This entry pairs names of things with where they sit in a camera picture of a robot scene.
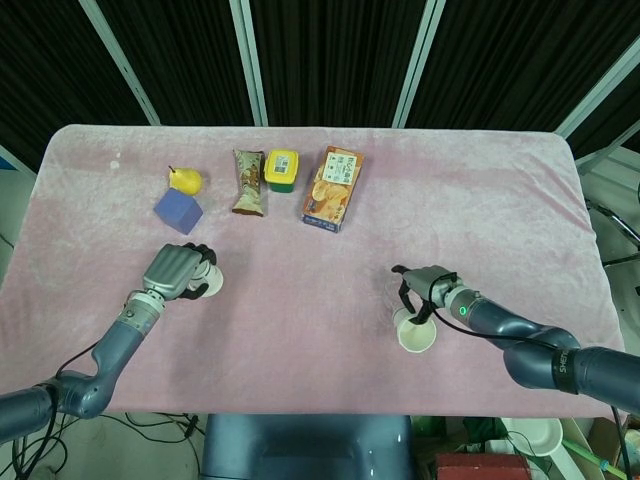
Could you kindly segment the purple foam cube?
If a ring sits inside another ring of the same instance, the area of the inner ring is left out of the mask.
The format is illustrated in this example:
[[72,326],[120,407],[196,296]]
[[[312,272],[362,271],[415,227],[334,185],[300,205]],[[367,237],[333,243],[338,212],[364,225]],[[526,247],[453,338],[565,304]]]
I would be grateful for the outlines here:
[[197,200],[174,188],[169,188],[153,208],[161,221],[172,229],[189,235],[203,216]]

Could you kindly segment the pink fleece tablecloth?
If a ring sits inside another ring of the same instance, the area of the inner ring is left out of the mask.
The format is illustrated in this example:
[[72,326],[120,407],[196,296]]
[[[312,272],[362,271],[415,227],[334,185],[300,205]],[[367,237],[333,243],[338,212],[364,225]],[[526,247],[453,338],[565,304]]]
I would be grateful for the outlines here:
[[[364,155],[342,229],[305,224],[328,146]],[[264,216],[232,212],[233,150],[263,152]],[[299,153],[292,193],[272,191],[274,149]],[[598,417],[585,396],[529,390],[488,342],[440,327],[411,354],[392,315],[391,268],[432,264],[584,345],[623,342],[579,176],[553,133],[70,125],[51,138],[0,287],[0,394],[91,372],[84,349],[120,313],[161,247],[187,238],[153,208],[166,170],[200,170],[224,284],[172,301],[120,376],[113,410],[368,412]]]

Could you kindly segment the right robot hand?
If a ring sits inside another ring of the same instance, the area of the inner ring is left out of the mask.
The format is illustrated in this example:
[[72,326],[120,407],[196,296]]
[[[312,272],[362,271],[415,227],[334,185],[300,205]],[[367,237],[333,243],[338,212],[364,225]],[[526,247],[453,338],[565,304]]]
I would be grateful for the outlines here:
[[[413,325],[425,324],[432,314],[444,308],[446,296],[458,284],[456,272],[438,265],[418,269],[395,265],[391,271],[402,278],[398,294],[403,306],[410,314],[408,321]],[[410,292],[415,293],[422,300],[419,310],[411,303]]]

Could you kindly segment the red box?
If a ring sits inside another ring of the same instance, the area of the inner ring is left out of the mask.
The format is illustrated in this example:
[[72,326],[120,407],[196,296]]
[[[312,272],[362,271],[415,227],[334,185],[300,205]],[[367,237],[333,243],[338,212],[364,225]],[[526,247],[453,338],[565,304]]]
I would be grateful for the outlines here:
[[512,454],[443,453],[435,463],[437,480],[531,480],[527,461]]

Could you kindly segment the yellow pear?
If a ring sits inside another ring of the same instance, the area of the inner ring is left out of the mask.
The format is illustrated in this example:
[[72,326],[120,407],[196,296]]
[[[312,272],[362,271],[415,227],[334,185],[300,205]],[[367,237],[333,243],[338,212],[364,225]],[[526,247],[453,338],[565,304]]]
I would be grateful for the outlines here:
[[198,170],[169,166],[169,187],[185,195],[197,195],[203,185],[203,177]]

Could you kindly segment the green container yellow lid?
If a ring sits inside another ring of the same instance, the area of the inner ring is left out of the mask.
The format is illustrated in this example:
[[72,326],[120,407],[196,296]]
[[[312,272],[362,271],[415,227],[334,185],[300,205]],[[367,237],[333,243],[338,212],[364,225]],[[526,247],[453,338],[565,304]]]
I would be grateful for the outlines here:
[[278,193],[292,193],[299,168],[299,153],[294,150],[274,149],[264,165],[264,179],[269,188]]

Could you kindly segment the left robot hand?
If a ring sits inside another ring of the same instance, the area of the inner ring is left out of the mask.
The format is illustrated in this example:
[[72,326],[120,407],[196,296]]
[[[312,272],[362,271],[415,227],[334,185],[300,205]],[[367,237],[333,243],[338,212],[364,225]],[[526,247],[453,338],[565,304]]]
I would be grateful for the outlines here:
[[213,249],[204,244],[166,244],[145,271],[142,277],[143,289],[156,292],[165,301],[200,299],[206,287],[192,291],[189,283],[202,262],[217,266],[217,256]]

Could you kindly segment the brown cardboard box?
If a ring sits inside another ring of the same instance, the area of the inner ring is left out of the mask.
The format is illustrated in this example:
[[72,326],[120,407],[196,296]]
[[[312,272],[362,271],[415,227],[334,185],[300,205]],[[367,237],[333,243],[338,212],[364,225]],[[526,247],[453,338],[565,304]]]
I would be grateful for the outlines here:
[[[640,480],[640,418],[630,416],[622,426],[625,446],[634,480]],[[592,451],[626,473],[616,425],[606,418],[596,418],[591,427],[588,442]]]

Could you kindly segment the brown snack bar wrapper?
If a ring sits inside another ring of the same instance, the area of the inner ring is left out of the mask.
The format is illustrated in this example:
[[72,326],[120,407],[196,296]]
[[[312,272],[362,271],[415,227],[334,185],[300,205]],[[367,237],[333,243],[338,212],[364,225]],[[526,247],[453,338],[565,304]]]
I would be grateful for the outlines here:
[[239,196],[233,213],[264,216],[261,196],[263,152],[233,150],[238,177]]

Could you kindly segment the black chair base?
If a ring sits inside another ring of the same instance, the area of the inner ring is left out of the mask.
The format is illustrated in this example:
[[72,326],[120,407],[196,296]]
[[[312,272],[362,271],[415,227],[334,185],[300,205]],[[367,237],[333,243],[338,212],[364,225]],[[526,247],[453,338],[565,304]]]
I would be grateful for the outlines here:
[[[605,181],[609,183],[612,182],[608,179],[605,179]],[[612,183],[614,185],[619,185],[621,188],[626,188],[633,191],[635,200],[640,206],[640,180],[638,180],[637,182],[632,181],[631,186],[625,185],[624,183],[620,184],[616,181],[613,181]],[[634,248],[634,252],[626,256],[616,259],[603,260],[601,262],[602,267],[607,269],[624,264],[640,262],[640,231],[632,227],[631,224],[627,222],[620,214],[612,210],[603,202],[594,200],[592,197],[586,198],[585,202],[588,210],[595,210],[600,215],[602,215],[615,228],[615,230],[620,233],[622,237],[626,241],[628,241]]]

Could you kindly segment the black curtain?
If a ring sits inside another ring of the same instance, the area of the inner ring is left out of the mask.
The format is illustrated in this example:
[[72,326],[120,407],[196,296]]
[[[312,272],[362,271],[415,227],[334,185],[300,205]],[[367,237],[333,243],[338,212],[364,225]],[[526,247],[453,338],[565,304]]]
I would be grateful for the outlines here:
[[[388,127],[428,0],[249,0],[272,126]],[[254,119],[229,0],[95,0],[163,125]],[[554,131],[640,38],[640,0],[444,0],[406,124]],[[79,0],[0,0],[0,145],[147,117]]]

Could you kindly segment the blue robot torso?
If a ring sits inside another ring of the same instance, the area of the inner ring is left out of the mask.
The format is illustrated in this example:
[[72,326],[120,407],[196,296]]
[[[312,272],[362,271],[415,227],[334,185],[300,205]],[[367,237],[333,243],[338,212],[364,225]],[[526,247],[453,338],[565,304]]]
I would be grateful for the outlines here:
[[416,480],[410,418],[211,414],[199,480]]

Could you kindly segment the white metal frame post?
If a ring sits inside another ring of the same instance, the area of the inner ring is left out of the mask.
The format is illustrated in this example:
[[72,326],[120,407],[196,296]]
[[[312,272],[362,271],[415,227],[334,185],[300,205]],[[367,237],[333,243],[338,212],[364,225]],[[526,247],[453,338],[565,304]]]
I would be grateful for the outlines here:
[[446,3],[447,0],[426,0],[425,2],[391,123],[394,129],[403,129],[406,126]]
[[571,110],[554,133],[563,138],[572,135],[639,65],[640,34]]
[[10,165],[13,169],[28,175],[32,178],[37,177],[37,172],[26,165],[21,159],[14,155],[9,149],[0,143],[0,163]]
[[268,127],[268,113],[260,70],[250,0],[229,0],[236,40],[254,125]]
[[96,0],[77,0],[85,16],[106,48],[117,70],[138,103],[147,122],[151,126],[160,126],[161,120],[137,74],[117,40],[111,26]]

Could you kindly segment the blue orange cookie box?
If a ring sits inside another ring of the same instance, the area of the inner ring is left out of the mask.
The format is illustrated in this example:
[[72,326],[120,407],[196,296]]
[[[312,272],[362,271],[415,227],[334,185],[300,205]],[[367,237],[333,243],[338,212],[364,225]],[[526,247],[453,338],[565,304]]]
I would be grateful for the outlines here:
[[305,224],[332,233],[341,231],[364,159],[360,152],[327,147],[303,202]]

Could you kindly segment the white paper cup stack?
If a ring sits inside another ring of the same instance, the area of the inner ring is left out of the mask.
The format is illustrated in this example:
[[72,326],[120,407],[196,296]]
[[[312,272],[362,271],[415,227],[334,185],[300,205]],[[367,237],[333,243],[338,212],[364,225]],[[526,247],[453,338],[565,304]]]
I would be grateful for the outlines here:
[[202,262],[196,269],[194,276],[189,283],[189,289],[197,291],[200,287],[205,286],[206,289],[202,294],[202,298],[216,295],[222,288],[224,276],[222,271],[209,262]]

